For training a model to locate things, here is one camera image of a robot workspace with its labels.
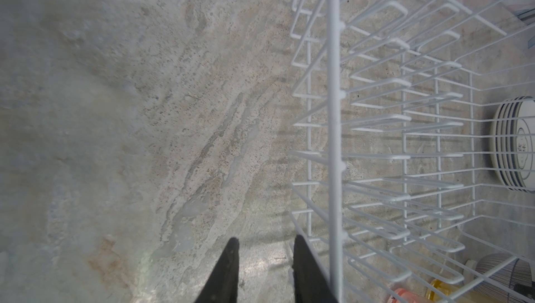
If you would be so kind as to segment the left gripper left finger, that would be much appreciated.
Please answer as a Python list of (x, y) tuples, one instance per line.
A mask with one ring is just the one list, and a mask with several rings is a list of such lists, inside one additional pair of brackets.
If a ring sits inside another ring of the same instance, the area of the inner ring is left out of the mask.
[(240, 243), (236, 237), (228, 240), (195, 303), (237, 303), (240, 265), (239, 248)]

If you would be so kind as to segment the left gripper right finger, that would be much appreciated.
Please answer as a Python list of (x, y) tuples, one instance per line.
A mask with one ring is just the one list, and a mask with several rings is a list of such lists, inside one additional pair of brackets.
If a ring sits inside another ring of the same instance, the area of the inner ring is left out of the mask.
[(301, 235), (295, 237), (292, 268), (295, 302), (337, 302), (305, 238)]

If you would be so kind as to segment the pink glass cup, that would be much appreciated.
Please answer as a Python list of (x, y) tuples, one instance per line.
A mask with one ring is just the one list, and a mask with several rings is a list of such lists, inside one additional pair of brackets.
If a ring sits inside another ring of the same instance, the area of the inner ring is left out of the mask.
[(389, 297), (387, 303), (429, 303), (430, 300), (409, 290), (399, 288)]

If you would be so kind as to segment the yellow glass cup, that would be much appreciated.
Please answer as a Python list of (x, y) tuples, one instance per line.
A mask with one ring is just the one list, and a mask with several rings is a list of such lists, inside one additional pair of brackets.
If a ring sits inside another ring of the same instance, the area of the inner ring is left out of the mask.
[[(426, 290), (425, 298), (427, 300), (430, 300), (432, 302), (439, 302), (442, 300), (442, 296), (440, 293), (444, 296), (451, 297), (453, 293), (455, 293), (458, 289), (460, 289), (459, 286), (446, 284), (439, 279), (434, 279), (430, 282), (431, 289)], [(473, 303), (473, 300), (471, 300), (466, 295), (461, 295), (454, 299), (455, 302), (460, 303)]]

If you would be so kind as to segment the white wire dish rack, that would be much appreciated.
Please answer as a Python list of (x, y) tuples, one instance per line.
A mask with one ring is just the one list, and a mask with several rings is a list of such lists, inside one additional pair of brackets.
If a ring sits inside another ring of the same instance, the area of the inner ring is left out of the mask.
[[(513, 159), (515, 113), (534, 99), (534, 24), (510, 0), (291, 0), (291, 94), (302, 104), (291, 151), (301, 171), (289, 217), (337, 302), (451, 297), (497, 302), (482, 282), (516, 259), (534, 271), (534, 194)], [(497, 177), (490, 128), (502, 119), (510, 179)], [(511, 257), (480, 274), (465, 266)]]

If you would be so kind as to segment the white ceramic bowl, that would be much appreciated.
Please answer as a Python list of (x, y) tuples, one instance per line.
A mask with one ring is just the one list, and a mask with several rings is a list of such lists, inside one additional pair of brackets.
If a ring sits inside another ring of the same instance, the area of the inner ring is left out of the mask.
[[(479, 261), (468, 260), (466, 261), (465, 266), (483, 274), (503, 263), (510, 257), (511, 256), (508, 254), (489, 254), (481, 258)], [(530, 263), (522, 259), (518, 258), (515, 261), (511, 261), (493, 275), (490, 275), (489, 278), (518, 294), (529, 299), (534, 299), (534, 271), (532, 270)], [(497, 302), (524, 302), (524, 300), (521, 300), (488, 282), (478, 284), (473, 288), (473, 291)]]

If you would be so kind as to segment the grey patterned plate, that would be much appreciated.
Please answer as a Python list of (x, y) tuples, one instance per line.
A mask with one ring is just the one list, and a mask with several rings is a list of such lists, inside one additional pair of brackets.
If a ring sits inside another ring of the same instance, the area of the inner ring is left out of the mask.
[(515, 113), (514, 167), (519, 184), (534, 194), (534, 99), (526, 97)]
[(502, 128), (506, 123), (502, 119), (509, 116), (509, 108), (514, 104), (516, 99), (507, 99), (497, 108), (494, 121), (490, 128), (490, 134), (493, 136), (492, 140), (490, 140), (490, 157), (496, 168), (497, 177), (511, 191), (519, 191), (519, 189), (516, 188), (516, 184), (510, 179), (509, 174), (511, 171), (505, 161), (507, 159), (507, 151), (505, 151), (504, 142), (508, 140), (508, 137), (504, 137), (502, 134)]

